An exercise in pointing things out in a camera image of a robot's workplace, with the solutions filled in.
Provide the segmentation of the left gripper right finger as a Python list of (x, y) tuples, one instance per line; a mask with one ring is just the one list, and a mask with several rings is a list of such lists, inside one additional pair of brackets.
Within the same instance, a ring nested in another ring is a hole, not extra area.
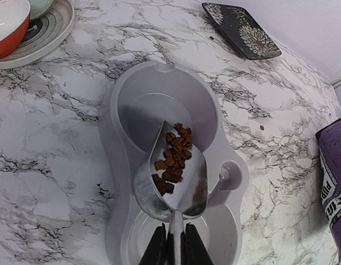
[(196, 226), (193, 224), (186, 224), (185, 227), (185, 249), (187, 264), (214, 265), (203, 244)]

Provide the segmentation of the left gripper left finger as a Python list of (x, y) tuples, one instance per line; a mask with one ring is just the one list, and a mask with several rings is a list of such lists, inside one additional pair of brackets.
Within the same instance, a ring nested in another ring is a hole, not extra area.
[(164, 265), (167, 258), (167, 236), (165, 224), (158, 226), (139, 262), (139, 265)]

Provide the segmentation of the metal food scoop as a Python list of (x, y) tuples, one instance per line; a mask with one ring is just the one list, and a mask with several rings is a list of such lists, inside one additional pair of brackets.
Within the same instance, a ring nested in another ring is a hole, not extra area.
[(168, 223), (168, 264), (188, 264), (184, 220), (200, 217), (207, 206), (207, 165), (189, 128), (162, 123), (135, 175), (134, 192), (144, 213)]

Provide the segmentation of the grey double pet bowl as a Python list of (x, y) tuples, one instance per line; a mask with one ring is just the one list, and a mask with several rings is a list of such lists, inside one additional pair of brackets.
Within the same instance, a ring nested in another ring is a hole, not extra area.
[(199, 75), (131, 67), (104, 97), (99, 134), (117, 195), (106, 229), (111, 264), (237, 264), (248, 167)]

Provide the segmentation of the purple pet food bag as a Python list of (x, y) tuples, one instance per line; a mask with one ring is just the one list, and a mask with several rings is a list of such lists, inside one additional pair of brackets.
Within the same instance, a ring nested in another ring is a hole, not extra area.
[(323, 182), (322, 206), (341, 264), (341, 118), (316, 133)]

